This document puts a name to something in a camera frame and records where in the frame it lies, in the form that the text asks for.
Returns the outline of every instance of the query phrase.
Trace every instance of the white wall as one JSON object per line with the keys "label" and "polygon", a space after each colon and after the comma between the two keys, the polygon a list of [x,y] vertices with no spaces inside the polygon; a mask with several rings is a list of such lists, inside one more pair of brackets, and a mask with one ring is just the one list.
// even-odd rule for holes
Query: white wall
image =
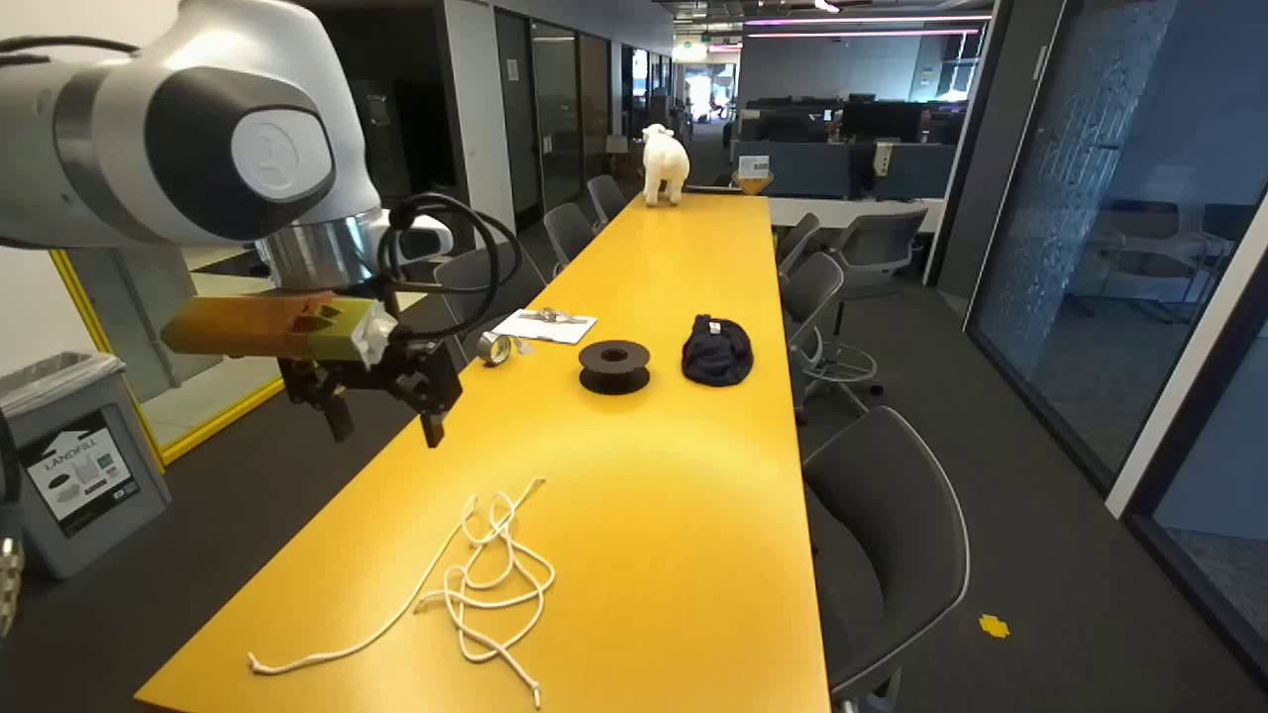
{"label": "white wall", "polygon": [[[175,0],[0,0],[0,35],[74,30],[127,43],[156,39]],[[92,347],[92,335],[45,248],[0,248],[0,371],[47,351]]]}
{"label": "white wall", "polygon": [[747,43],[743,93],[908,97],[916,62],[920,39]]}
{"label": "white wall", "polygon": [[444,0],[468,191],[516,224],[497,9],[657,50],[675,46],[675,17],[649,0]]}

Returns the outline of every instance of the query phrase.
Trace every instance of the robotic arm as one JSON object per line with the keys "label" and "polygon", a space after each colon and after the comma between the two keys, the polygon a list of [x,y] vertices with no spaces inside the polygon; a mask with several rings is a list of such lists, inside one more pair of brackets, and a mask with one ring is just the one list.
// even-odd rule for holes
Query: robotic arm
{"label": "robotic arm", "polygon": [[0,56],[0,154],[0,241],[266,241],[280,294],[193,299],[166,343],[279,358],[291,397],[339,435],[354,429],[347,389],[383,389],[420,412],[430,445],[444,435],[457,364],[395,326],[361,117],[306,9],[185,0],[135,60]]}

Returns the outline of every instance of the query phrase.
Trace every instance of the long yellow table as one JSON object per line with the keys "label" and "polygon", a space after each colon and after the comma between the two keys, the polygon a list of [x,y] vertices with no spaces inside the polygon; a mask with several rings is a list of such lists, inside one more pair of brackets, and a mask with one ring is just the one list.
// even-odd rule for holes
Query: long yellow table
{"label": "long yellow table", "polygon": [[[644,339],[649,389],[583,393],[568,343],[468,367],[447,439],[430,451],[420,429],[405,429],[140,702],[208,713],[531,707],[502,663],[460,659],[444,604],[407,615],[361,659],[292,676],[253,676],[247,655],[280,663],[365,636],[407,597],[477,490],[518,494],[547,479],[516,525],[559,567],[539,631],[516,645],[543,707],[829,707],[764,196],[630,207],[539,303],[595,313],[586,339]],[[757,364],[747,384],[703,389],[678,371],[699,313],[751,327]]]}

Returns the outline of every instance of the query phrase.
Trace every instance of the gray carpet floor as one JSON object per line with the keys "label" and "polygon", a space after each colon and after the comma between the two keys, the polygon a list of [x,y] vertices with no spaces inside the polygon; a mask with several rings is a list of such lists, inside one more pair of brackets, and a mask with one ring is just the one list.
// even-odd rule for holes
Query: gray carpet floor
{"label": "gray carpet floor", "polygon": [[[945,455],[975,534],[966,604],[908,659],[908,713],[1259,713],[1263,689],[959,334],[897,285],[851,299],[847,335]],[[847,408],[818,401],[807,429]],[[0,641],[6,713],[114,713],[372,451],[407,424],[354,397],[354,445],[266,405],[170,470],[175,507],[74,582],[31,582]],[[1008,641],[978,633],[994,608]]]}

